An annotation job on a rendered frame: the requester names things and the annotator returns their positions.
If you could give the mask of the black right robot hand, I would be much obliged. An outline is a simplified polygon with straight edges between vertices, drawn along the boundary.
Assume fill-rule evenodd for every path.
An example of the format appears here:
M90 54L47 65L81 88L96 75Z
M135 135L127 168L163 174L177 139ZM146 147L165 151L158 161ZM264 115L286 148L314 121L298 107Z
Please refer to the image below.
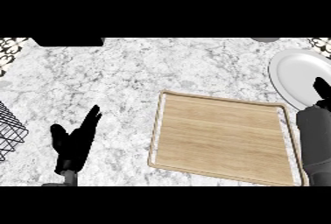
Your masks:
M320 97L314 105L331 112L331 86L322 77L314 78L313 88Z

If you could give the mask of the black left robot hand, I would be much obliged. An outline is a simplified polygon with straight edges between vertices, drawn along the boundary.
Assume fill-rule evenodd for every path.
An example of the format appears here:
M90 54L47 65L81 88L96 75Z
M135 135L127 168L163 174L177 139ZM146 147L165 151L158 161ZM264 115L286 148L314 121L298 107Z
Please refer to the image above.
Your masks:
M87 112L84 121L70 133L59 124L50 126L51 146L57 153L54 173L64 171L78 173L88 157L91 143L94 141L96 128L101 117L98 106L94 105Z

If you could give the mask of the white round plate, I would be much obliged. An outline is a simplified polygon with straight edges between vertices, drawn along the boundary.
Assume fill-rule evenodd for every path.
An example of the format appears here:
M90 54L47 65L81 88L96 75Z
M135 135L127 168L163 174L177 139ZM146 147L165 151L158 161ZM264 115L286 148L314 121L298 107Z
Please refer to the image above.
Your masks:
M267 73L277 94L296 110L304 110L322 99L313 83L320 77L331 85L331 60L316 52L280 51L270 59Z

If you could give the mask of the pale wooden tray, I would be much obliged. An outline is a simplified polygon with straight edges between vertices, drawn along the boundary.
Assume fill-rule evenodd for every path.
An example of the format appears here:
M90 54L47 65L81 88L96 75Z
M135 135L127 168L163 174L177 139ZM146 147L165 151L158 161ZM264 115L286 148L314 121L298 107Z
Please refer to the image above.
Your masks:
M277 102L242 101L168 90L159 92L147 165L268 186L292 186L280 127L289 117Z

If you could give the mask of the black appliance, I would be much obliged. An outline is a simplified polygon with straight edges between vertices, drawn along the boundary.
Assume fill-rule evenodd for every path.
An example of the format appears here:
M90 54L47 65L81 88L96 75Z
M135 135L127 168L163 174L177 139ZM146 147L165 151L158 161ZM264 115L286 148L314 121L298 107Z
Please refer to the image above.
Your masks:
M103 38L33 38L39 46L103 46Z

